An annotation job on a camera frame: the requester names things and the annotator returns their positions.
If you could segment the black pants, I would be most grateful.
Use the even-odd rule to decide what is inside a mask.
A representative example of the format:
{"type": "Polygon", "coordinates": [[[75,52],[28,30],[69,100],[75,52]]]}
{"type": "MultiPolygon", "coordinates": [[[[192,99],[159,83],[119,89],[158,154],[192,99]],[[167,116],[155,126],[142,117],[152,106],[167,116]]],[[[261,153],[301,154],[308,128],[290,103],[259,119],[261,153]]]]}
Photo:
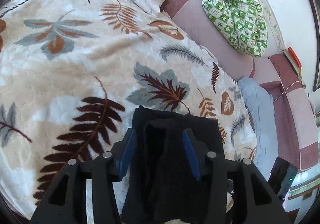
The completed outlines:
{"type": "Polygon", "coordinates": [[[210,176],[197,180],[184,149],[183,131],[210,151],[223,155],[218,121],[191,114],[161,112],[140,106],[133,114],[137,146],[130,165],[123,223],[200,223],[207,211],[210,176]]]}

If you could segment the pink maroon headboard cushion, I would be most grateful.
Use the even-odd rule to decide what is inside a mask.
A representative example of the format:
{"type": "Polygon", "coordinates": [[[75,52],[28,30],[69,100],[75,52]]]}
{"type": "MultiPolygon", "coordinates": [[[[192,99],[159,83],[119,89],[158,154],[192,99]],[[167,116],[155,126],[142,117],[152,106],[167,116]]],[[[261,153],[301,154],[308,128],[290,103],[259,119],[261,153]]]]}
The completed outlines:
{"type": "Polygon", "coordinates": [[[235,51],[208,19],[202,0],[166,0],[162,9],[234,80],[253,78],[274,98],[279,157],[300,172],[318,163],[318,132],[309,98],[282,54],[252,57],[235,51]]]}

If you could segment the light blue folded cloth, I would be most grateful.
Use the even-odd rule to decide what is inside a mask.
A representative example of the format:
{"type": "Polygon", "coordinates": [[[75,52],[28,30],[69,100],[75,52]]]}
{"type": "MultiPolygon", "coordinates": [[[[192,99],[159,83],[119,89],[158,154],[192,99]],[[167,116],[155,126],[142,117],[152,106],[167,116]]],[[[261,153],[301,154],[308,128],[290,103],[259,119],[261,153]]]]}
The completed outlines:
{"type": "Polygon", "coordinates": [[[238,81],[242,97],[248,107],[257,136],[254,164],[268,180],[278,157],[278,139],[272,96],[251,78],[238,81]]]}

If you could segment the red orange book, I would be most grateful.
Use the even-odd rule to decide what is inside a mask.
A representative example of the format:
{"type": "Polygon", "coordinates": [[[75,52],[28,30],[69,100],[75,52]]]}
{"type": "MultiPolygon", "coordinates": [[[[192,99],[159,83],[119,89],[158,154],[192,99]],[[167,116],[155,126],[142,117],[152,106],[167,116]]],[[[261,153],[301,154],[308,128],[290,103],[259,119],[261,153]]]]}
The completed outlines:
{"type": "Polygon", "coordinates": [[[293,48],[289,47],[288,49],[283,50],[283,54],[286,56],[288,61],[293,67],[294,71],[296,72],[297,76],[301,79],[302,78],[302,64],[296,55],[293,48]]]}

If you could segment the leaf pattern fleece blanket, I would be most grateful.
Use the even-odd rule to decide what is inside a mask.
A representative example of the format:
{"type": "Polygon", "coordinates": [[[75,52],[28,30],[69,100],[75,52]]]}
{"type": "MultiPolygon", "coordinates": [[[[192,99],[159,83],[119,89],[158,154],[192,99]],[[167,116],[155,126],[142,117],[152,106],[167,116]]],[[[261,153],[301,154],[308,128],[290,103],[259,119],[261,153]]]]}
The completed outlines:
{"type": "Polygon", "coordinates": [[[171,19],[127,0],[14,0],[1,19],[1,194],[31,218],[71,158],[121,140],[135,108],[218,121],[225,156],[257,138],[235,80],[171,19]]]}

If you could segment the green white patterned cloth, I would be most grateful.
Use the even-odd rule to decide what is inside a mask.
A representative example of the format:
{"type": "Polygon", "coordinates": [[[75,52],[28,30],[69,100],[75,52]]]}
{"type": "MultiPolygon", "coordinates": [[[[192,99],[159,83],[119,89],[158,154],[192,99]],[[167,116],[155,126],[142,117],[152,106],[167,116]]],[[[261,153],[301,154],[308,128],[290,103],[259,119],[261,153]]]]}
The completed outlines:
{"type": "Polygon", "coordinates": [[[213,25],[239,52],[261,57],[267,48],[267,26],[259,0],[203,0],[213,25]]]}

